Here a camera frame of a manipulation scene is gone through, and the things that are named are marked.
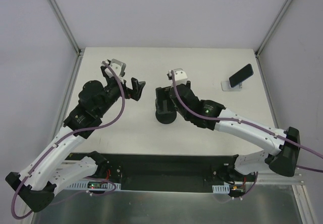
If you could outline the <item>right aluminium frame post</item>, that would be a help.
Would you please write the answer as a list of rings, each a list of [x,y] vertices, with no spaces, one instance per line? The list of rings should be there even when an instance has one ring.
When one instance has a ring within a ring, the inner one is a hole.
[[[259,58],[261,53],[264,51],[266,45],[268,44],[271,37],[274,35],[276,30],[278,29],[280,23],[283,21],[285,15],[287,14],[288,10],[291,8],[294,0],[285,0],[279,9],[277,15],[275,16],[273,22],[271,23],[268,31],[266,32],[263,40],[261,41],[259,47],[255,50],[255,57]]]

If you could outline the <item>aluminium rail right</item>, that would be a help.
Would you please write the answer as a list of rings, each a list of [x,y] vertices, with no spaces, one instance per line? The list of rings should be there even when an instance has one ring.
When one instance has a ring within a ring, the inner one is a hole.
[[[259,172],[256,182],[261,185],[304,185],[302,174],[284,177],[269,171]]]

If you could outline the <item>teal smartphone black screen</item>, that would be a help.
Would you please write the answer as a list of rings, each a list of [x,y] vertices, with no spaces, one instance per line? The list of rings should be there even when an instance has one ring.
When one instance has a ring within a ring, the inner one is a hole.
[[[174,104],[170,98],[170,86],[158,87],[155,89],[155,107],[159,115],[170,114],[175,112]]]

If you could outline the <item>white folding phone stand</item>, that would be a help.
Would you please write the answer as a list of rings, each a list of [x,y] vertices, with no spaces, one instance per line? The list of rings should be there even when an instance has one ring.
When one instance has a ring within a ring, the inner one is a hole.
[[[224,92],[236,92],[242,90],[242,83],[236,85],[235,87],[231,87],[229,81],[222,81],[221,82],[221,88]]]

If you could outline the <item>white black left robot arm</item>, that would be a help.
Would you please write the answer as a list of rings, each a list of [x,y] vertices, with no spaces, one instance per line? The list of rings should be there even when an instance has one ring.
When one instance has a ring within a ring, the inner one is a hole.
[[[108,127],[121,117],[126,99],[138,101],[141,97],[144,81],[131,78],[132,88],[128,88],[122,78],[125,72],[120,66],[101,66],[100,69],[107,85],[103,86],[97,80],[85,83],[78,94],[78,104],[46,149],[24,170],[10,172],[6,176],[6,182],[15,190],[12,214],[15,214],[17,197],[31,212],[40,212],[58,193],[79,179],[108,177],[107,160],[97,151],[87,154],[71,167],[57,170],[63,160],[95,130]],[[121,111],[111,122],[103,125],[101,119],[118,99],[122,100]]]

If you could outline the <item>aluminium frame post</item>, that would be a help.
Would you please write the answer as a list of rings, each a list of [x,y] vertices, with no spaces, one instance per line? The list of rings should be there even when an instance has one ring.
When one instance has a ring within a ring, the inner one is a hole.
[[[277,15],[275,16],[273,22],[271,23],[268,31],[266,32],[263,40],[261,41],[259,47],[255,50],[255,57],[259,58],[261,53],[264,51],[266,45],[268,44],[271,37],[274,35],[276,30],[278,29],[280,23],[283,21],[285,15],[287,14],[288,10],[291,8],[294,0],[285,0],[279,9]]]
[[[71,47],[73,48],[73,51],[75,52],[75,54],[77,56],[79,56],[82,52],[82,49],[80,48],[80,46],[78,45],[58,3],[56,0],[47,0],[49,6],[51,7],[62,31],[64,32],[65,36],[67,37]]]

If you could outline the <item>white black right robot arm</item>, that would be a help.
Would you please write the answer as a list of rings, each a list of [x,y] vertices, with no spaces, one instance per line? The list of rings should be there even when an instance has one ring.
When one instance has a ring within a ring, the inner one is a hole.
[[[249,155],[237,155],[232,167],[234,171],[248,175],[270,169],[281,176],[294,176],[300,152],[300,134],[296,128],[270,128],[240,118],[218,102],[200,100],[189,82],[170,86],[168,97],[185,121],[198,128],[231,134],[262,149]]]

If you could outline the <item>black round-base phone holder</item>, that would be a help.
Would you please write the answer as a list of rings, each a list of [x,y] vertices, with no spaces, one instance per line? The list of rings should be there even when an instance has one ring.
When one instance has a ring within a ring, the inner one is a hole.
[[[177,117],[177,111],[170,113],[170,114],[159,115],[156,112],[156,108],[155,108],[155,117],[162,124],[165,124],[165,125],[171,124],[172,122],[175,121],[175,119]]]

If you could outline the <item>left aluminium frame post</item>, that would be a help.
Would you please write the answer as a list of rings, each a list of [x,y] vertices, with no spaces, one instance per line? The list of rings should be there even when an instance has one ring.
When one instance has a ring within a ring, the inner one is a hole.
[[[75,54],[77,56],[79,56],[82,52],[82,49],[80,48],[80,46],[78,45],[58,3],[56,0],[47,0],[49,6],[51,7],[62,31],[64,32],[65,36],[67,37],[71,47],[73,48],[73,51],[75,52]]]

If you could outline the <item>blue smartphone black screen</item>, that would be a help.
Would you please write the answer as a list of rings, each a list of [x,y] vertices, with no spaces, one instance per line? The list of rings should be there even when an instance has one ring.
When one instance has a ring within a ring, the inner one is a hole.
[[[253,75],[253,68],[251,64],[247,64],[243,68],[241,68],[239,71],[234,73],[232,76],[229,77],[229,82],[231,87],[235,87],[236,85],[244,82],[248,78],[250,78]]]

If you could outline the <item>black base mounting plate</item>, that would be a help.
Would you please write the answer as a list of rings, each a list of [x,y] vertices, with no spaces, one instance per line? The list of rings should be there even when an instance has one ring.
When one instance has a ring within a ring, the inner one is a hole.
[[[236,156],[107,154],[109,180],[127,191],[210,193],[213,186],[251,183],[255,173],[234,171]]]

